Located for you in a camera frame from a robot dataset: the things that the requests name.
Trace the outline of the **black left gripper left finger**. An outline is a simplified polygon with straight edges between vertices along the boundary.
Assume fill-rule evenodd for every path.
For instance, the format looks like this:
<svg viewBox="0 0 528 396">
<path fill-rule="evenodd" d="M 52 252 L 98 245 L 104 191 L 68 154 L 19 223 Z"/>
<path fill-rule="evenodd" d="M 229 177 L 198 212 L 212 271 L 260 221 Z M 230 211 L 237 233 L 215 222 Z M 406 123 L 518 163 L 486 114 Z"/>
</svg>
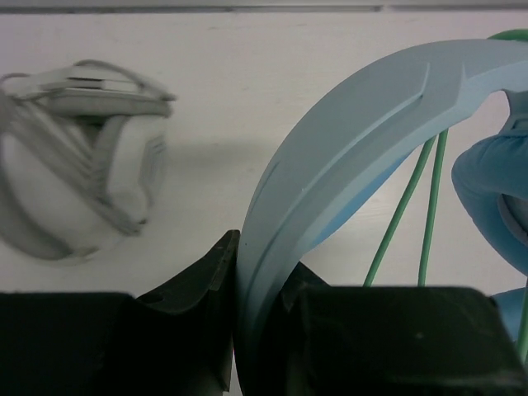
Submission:
<svg viewBox="0 0 528 396">
<path fill-rule="evenodd" d="M 240 233 L 155 289 L 4 293 L 4 395 L 221 395 L 229 390 Z"/>
</svg>

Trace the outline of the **light blue headphones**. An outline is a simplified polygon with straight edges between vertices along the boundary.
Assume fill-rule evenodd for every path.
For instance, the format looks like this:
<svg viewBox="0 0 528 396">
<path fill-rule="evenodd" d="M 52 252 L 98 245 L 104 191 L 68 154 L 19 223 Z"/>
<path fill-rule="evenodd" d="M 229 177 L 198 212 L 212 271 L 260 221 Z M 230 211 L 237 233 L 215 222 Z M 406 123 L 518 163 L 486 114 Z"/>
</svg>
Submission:
<svg viewBox="0 0 528 396">
<path fill-rule="evenodd" d="M 438 41 L 369 64 L 308 111 L 262 174 L 240 237 L 234 348 L 245 394 L 259 390 L 261 336 L 300 258 L 417 146 L 469 118 L 490 94 L 526 89 L 526 43 Z"/>
</svg>

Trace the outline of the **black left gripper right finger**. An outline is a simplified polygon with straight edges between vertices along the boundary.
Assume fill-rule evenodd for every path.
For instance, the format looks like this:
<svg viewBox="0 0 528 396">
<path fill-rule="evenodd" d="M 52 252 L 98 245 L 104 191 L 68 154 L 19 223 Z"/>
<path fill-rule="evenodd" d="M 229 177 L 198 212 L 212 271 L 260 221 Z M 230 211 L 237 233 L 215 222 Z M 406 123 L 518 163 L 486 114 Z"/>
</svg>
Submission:
<svg viewBox="0 0 528 396">
<path fill-rule="evenodd" d="M 280 295 L 281 395 L 524 395 L 497 304 L 467 287 L 331 286 L 299 264 Z"/>
</svg>

